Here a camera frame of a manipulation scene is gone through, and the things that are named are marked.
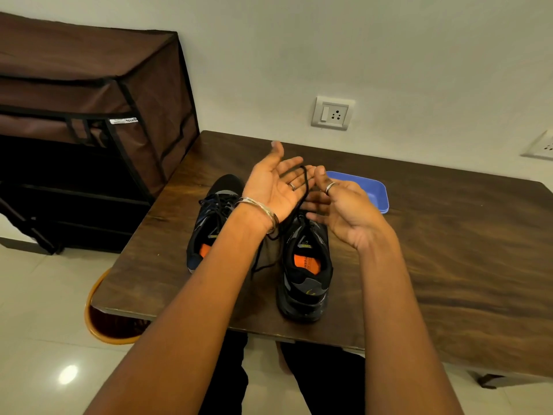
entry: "black pants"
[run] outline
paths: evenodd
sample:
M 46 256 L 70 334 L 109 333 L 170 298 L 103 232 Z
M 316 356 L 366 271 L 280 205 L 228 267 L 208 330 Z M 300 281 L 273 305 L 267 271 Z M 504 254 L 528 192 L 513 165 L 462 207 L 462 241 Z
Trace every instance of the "black pants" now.
M 227 331 L 200 414 L 239 414 L 248 386 L 242 368 L 248 335 Z M 296 342 L 281 344 L 313 415 L 365 413 L 365 359 L 341 348 Z

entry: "silver ring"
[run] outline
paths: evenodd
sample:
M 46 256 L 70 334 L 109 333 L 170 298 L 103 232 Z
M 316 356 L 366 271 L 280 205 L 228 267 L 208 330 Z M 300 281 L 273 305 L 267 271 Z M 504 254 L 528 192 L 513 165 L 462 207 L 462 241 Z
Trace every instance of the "silver ring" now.
M 328 195 L 328 190 L 329 190 L 333 185 L 335 185 L 335 184 L 336 184 L 336 182 L 330 182 L 330 183 L 328 184 L 328 186 L 327 186 L 326 189 L 325 189 L 325 194 L 326 194 L 326 195 Z

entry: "hand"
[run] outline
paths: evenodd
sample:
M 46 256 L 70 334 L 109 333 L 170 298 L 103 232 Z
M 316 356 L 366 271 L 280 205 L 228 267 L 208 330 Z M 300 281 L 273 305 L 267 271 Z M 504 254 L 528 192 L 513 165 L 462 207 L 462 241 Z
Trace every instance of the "hand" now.
M 303 159 L 294 157 L 281 161 L 284 156 L 284 147 L 279 141 L 273 141 L 271 146 L 273 149 L 269 155 L 253 167 L 242 195 L 261 202 L 277 215 L 279 221 L 284 221 L 305 194 L 303 169 L 287 173 L 292 167 L 301 164 Z M 310 189 L 315 184 L 313 179 L 315 168 L 313 166 L 305 168 L 308 171 Z M 295 186 L 295 191 L 292 190 L 290 183 Z M 268 229 L 273 227 L 273 223 L 267 216 L 266 222 Z
M 336 184 L 325 194 L 331 182 Z M 367 193 L 355 182 L 330 179 L 323 166 L 315 169 L 315 183 L 321 190 L 310 192 L 301 209 L 313 211 L 307 218 L 326 224 L 341 241 L 361 252 L 368 249 L 377 233 L 395 236 Z

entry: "switch plate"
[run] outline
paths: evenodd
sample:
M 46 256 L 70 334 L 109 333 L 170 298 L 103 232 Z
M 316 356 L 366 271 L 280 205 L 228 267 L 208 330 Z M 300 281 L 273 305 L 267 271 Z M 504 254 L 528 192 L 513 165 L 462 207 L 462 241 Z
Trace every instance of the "switch plate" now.
M 317 96 L 311 126 L 347 130 L 355 101 Z
M 553 130 L 549 129 L 540 135 L 522 155 L 524 157 L 553 160 Z

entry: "blue plastic container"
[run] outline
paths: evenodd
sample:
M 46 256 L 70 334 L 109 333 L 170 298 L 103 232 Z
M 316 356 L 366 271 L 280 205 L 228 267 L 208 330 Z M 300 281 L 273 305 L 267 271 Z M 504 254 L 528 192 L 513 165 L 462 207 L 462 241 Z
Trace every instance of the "blue plastic container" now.
M 382 214 L 386 214 L 390 209 L 386 187 L 382 182 L 374 179 L 362 178 L 361 176 L 349 175 L 347 173 L 339 173 L 336 171 L 328 171 L 326 174 L 328 174 L 329 178 L 337 180 L 350 180 L 358 184 L 361 188 L 363 188 L 367 195 L 369 195 L 370 201 Z

